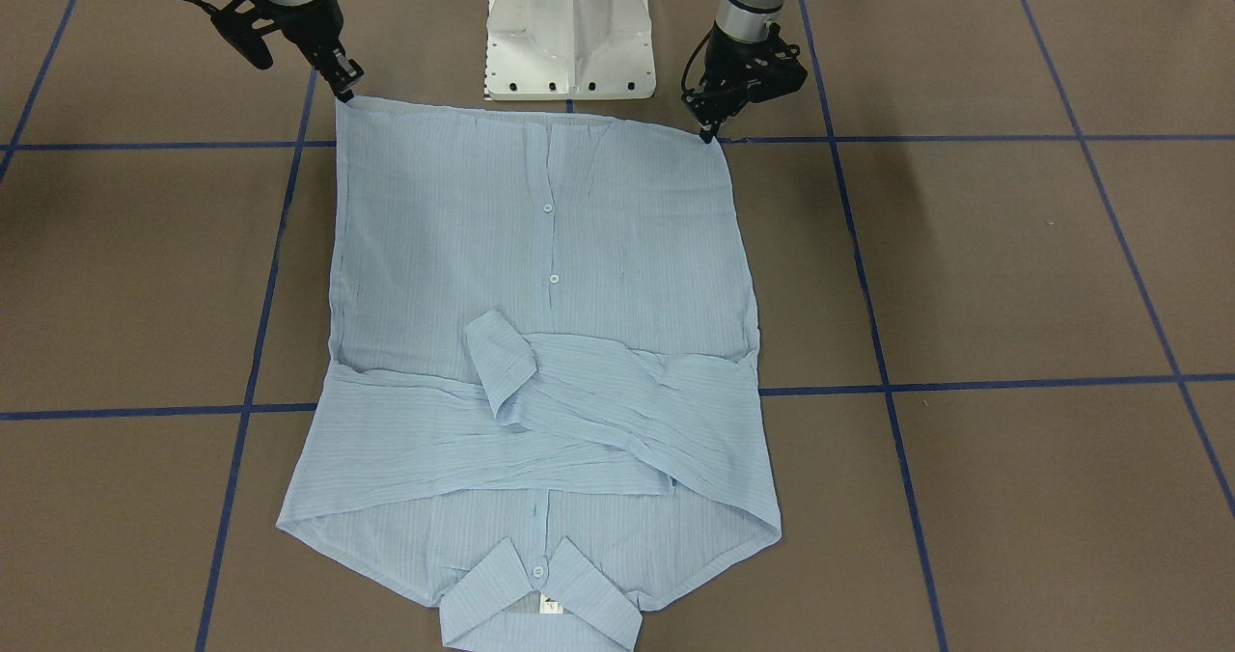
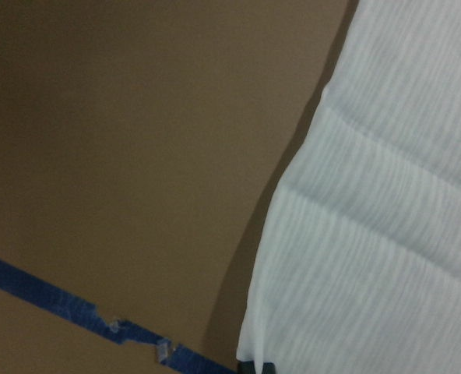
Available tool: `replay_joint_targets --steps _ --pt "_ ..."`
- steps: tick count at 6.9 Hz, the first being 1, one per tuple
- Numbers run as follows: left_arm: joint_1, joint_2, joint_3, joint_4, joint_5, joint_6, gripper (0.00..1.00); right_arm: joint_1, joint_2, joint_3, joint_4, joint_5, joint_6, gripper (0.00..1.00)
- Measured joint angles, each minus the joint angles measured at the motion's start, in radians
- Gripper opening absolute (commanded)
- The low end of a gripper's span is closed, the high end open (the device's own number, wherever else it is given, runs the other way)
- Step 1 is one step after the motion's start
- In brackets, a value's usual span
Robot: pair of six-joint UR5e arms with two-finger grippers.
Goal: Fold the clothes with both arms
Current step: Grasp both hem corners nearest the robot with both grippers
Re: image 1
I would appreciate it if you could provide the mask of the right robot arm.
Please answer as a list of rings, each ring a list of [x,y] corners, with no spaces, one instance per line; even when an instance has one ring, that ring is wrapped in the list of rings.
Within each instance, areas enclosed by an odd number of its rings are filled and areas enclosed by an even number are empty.
[[[212,28],[257,70],[273,67],[266,36],[279,33],[300,51],[338,102],[352,101],[354,85],[366,75],[345,53],[345,19],[337,0],[231,0],[222,7],[204,0],[182,1],[207,14]]]

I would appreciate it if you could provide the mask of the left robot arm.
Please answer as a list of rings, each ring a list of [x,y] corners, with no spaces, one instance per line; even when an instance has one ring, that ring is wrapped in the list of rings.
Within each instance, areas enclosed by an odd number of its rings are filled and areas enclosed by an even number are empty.
[[[703,142],[714,142],[722,125],[750,104],[790,95],[806,84],[799,44],[782,37],[778,19],[785,1],[720,0],[680,80],[682,102]]]

